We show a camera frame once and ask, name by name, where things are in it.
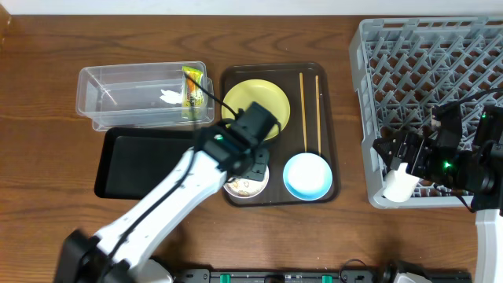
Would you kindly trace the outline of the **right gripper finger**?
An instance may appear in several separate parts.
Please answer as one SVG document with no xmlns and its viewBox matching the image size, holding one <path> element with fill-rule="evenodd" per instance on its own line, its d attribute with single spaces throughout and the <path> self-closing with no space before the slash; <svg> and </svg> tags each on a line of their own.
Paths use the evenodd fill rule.
<svg viewBox="0 0 503 283">
<path fill-rule="evenodd" d="M 388 169 L 397 171 L 406 154 L 407 133 L 399 131 L 387 138 L 377 138 L 373 142 L 373 148 L 383 160 Z"/>
<path fill-rule="evenodd" d="M 431 126 L 437 132 L 435 144 L 439 148 L 456 151 L 462 138 L 461 105 L 452 101 L 433 106 Z"/>
</svg>

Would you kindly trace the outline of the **white cup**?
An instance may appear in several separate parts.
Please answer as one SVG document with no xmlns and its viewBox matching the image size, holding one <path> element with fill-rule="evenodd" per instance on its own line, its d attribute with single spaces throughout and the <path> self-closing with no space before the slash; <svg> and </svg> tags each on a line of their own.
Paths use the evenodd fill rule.
<svg viewBox="0 0 503 283">
<path fill-rule="evenodd" d="M 401 163 L 398 170 L 390 170 L 384 177 L 383 196 L 388 200 L 402 203 L 412 195 L 420 179 L 406 172 L 408 164 Z"/>
</svg>

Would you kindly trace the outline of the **pink bowl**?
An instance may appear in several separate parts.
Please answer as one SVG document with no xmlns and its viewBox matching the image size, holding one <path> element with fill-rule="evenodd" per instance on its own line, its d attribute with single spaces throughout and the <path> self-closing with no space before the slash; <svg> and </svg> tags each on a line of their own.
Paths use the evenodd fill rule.
<svg viewBox="0 0 503 283">
<path fill-rule="evenodd" d="M 262 181 L 255 181 L 247 178 L 236 178 L 232 182 L 224 184 L 223 188 L 232 197 L 248 199 L 256 197 L 266 188 L 269 177 L 270 170 L 266 167 L 264 179 Z"/>
</svg>

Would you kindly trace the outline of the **green yellow snack wrapper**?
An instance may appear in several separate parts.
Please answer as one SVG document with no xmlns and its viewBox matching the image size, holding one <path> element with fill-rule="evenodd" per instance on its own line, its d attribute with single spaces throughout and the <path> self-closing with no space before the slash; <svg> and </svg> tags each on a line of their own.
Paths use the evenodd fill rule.
<svg viewBox="0 0 503 283">
<path fill-rule="evenodd" d="M 199 120 L 206 106 L 205 94 L 197 86 L 202 86 L 204 73 L 196 68 L 183 66 L 184 83 L 182 85 L 182 118 Z"/>
</svg>

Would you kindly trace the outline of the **white tissue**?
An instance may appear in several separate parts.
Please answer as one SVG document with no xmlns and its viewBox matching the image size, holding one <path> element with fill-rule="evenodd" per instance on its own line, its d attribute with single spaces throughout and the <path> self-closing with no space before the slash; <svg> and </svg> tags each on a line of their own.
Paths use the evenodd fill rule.
<svg viewBox="0 0 503 283">
<path fill-rule="evenodd" d="M 182 94 L 172 90 L 161 90 L 160 99 L 170 105 L 182 103 Z"/>
</svg>

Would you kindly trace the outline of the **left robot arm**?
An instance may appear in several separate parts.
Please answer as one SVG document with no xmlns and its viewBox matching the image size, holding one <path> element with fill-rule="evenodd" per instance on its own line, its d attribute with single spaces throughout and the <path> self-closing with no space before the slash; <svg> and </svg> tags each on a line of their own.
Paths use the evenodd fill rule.
<svg viewBox="0 0 503 283">
<path fill-rule="evenodd" d="M 269 126 L 202 128 L 174 169 L 125 215 L 92 237 L 74 230 L 65 240 L 56 282 L 171 282 L 151 256 L 164 238 L 231 177 L 255 163 Z"/>
</svg>

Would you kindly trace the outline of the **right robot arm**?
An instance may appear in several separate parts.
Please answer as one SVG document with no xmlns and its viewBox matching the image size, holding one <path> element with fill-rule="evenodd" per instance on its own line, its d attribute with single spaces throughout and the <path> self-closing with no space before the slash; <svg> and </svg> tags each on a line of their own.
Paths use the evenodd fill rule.
<svg viewBox="0 0 503 283">
<path fill-rule="evenodd" d="M 435 139 L 407 130 L 378 138 L 373 149 L 387 169 L 385 197 L 395 201 L 404 189 L 420 180 L 452 190 L 472 193 L 468 210 L 476 215 L 478 255 L 477 282 L 502 280 L 502 109 L 487 106 L 473 140 L 474 150 L 459 150 L 461 105 L 435 106 L 432 120 Z"/>
</svg>

